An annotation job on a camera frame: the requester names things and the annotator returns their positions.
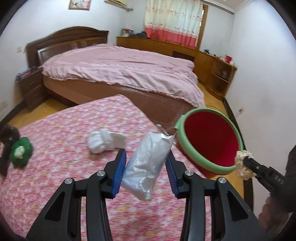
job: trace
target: nightstand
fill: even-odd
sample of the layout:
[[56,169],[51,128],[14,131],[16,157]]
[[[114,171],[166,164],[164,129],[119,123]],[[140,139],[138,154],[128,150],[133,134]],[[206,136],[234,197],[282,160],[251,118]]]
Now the nightstand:
[[16,79],[24,96],[26,107],[32,111],[47,99],[47,93],[43,84],[42,68],[32,69],[26,76]]

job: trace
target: red mug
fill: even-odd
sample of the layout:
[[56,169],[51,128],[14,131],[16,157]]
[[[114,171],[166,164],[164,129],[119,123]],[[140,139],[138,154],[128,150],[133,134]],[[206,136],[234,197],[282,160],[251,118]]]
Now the red mug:
[[230,63],[231,60],[232,60],[232,57],[226,55],[226,57],[225,57],[225,62],[226,62],[226,63]]

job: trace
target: floral curtain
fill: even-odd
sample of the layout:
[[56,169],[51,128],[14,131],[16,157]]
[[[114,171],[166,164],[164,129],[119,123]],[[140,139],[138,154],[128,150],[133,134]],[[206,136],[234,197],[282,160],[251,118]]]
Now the floral curtain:
[[194,48],[202,20],[200,0],[148,0],[145,31],[152,39]]

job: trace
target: picture frame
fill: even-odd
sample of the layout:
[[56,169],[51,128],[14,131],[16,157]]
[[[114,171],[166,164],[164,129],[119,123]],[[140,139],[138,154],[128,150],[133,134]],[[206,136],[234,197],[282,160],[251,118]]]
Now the picture frame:
[[70,0],[69,9],[89,11],[91,0]]

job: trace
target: silver bolt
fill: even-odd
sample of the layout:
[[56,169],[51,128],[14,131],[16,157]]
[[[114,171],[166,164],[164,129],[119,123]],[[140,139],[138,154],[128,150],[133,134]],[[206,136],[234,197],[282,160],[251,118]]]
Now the silver bolt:
[[194,172],[191,171],[191,170],[186,170],[186,171],[185,171],[185,175],[186,175],[186,176],[193,176],[193,173],[194,173]]
[[97,175],[98,177],[103,177],[105,174],[106,174],[105,171],[98,171],[98,172],[96,173],[96,175]]
[[225,177],[219,177],[218,178],[218,182],[220,182],[220,183],[226,183],[226,178]]
[[71,184],[73,182],[73,179],[72,178],[67,178],[66,180],[65,180],[65,183],[66,184]]

